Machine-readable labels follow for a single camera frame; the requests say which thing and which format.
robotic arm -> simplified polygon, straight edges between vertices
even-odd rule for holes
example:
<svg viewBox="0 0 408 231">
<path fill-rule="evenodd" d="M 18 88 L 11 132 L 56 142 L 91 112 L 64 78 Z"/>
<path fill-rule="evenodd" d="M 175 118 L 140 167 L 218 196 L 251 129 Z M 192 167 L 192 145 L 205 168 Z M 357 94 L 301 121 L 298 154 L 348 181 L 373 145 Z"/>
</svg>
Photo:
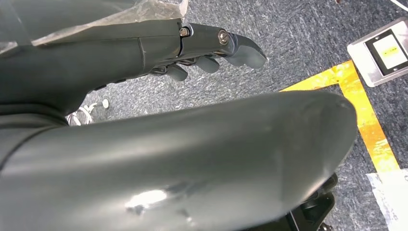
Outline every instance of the robotic arm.
<svg viewBox="0 0 408 231">
<path fill-rule="evenodd" d="M 212 73 L 217 58 L 266 61 L 249 38 L 179 19 L 96 26 L 0 54 L 0 230 L 240 231 L 307 202 L 316 218 L 302 226 L 315 231 L 333 202 L 317 206 L 318 189 L 357 133 L 341 96 L 284 92 L 67 126 L 92 90 L 146 74 L 182 81 L 179 64 Z"/>
<path fill-rule="evenodd" d="M 221 57 L 252 68 L 266 61 L 252 40 L 219 27 L 180 19 L 96 26 L 0 55 L 0 104 L 30 100 L 64 116 L 74 112 L 88 92 L 109 83 L 146 74 L 183 81 L 187 72 L 177 64 L 196 65 L 213 73 L 219 67 L 215 59 Z"/>
</svg>

plastic sheet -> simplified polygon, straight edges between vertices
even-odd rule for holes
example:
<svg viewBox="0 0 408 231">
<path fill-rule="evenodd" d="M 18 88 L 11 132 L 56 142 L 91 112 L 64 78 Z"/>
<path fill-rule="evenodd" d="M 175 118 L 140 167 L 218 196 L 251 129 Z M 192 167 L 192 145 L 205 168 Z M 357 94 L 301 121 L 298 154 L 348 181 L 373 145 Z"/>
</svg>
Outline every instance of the plastic sheet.
<svg viewBox="0 0 408 231">
<path fill-rule="evenodd" d="M 408 169 L 367 174 L 389 231 L 408 227 Z"/>
<path fill-rule="evenodd" d="M 21 45 L 38 46 L 93 26 L 182 18 L 180 4 L 158 0 L 2 0 L 0 54 Z"/>
</svg>

yellow tape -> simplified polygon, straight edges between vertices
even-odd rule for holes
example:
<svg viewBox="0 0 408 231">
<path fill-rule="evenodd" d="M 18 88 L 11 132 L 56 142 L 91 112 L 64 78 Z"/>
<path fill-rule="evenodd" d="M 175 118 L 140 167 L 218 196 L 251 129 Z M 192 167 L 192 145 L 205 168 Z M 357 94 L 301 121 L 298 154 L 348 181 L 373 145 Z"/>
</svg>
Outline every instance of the yellow tape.
<svg viewBox="0 0 408 231">
<path fill-rule="evenodd" d="M 334 84 L 340 85 L 344 96 L 356 108 L 358 129 L 377 172 L 400 169 L 352 61 L 337 65 L 282 91 L 315 90 Z"/>
</svg>

white cable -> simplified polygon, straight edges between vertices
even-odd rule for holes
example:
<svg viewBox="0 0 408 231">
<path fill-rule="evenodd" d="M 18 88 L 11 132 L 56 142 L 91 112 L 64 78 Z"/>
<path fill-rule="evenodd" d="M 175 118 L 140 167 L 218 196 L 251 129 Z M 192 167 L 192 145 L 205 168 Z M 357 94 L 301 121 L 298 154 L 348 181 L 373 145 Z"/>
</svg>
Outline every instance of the white cable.
<svg viewBox="0 0 408 231">
<path fill-rule="evenodd" d="M 401 7 L 404 11 L 408 12 L 408 7 L 404 6 L 403 4 L 401 4 L 400 2 L 398 2 L 397 0 L 390 0 L 392 1 L 395 5 Z"/>
</svg>

screw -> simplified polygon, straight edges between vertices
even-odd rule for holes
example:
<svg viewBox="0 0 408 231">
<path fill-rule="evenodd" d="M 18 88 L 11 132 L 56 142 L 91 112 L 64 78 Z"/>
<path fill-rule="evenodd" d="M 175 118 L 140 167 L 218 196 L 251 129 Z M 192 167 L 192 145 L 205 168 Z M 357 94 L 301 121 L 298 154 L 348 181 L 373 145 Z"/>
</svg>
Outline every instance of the screw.
<svg viewBox="0 0 408 231">
<path fill-rule="evenodd" d="M 219 43 L 221 44 L 221 45 L 227 45 L 228 44 L 228 40 L 229 40 L 229 35 L 228 35 L 228 32 L 226 32 L 225 30 L 220 30 L 219 31 L 219 33 L 218 33 L 218 40 L 219 40 Z"/>
<path fill-rule="evenodd" d="M 187 27 L 182 27 L 180 29 L 180 36 L 187 37 L 190 35 L 190 30 Z"/>
</svg>

